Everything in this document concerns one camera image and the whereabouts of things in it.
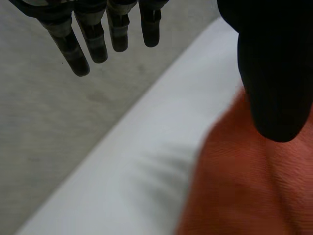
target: gray carpet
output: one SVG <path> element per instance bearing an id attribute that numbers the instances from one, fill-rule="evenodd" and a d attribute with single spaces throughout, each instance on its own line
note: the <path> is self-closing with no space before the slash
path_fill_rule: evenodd
<path id="1" fill-rule="evenodd" d="M 170 0 L 161 40 L 146 48 L 138 7 L 130 13 L 129 49 L 96 65 L 73 28 L 90 74 L 70 70 L 46 30 L 8 1 L 0 3 L 0 234 L 11 235 L 94 145 L 218 17 L 214 0 Z"/>

